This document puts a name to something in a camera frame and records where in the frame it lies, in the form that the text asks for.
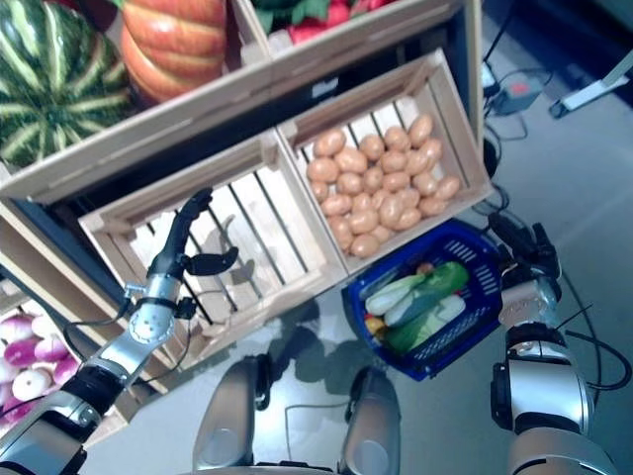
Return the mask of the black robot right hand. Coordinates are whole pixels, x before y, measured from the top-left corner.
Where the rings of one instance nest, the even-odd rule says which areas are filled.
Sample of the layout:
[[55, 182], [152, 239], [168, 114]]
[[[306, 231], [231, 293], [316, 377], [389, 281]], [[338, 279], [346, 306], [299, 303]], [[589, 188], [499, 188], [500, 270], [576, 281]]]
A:
[[555, 246], [541, 223], [531, 227], [495, 212], [488, 217], [490, 231], [498, 238], [498, 270], [507, 290], [523, 283], [542, 281], [560, 293], [561, 266]]

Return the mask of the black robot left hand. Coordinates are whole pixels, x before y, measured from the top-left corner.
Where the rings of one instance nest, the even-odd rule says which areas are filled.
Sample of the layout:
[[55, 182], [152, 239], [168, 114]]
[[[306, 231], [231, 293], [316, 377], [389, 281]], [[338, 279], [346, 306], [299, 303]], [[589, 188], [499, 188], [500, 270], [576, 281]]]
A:
[[217, 253], [199, 253], [188, 256], [186, 243], [192, 224], [212, 202], [213, 188], [202, 188], [191, 196], [174, 218], [162, 250], [154, 257], [148, 268], [148, 278], [166, 275], [182, 280], [184, 273], [193, 276], [214, 276], [229, 270], [237, 261], [238, 248], [232, 246], [228, 251]]

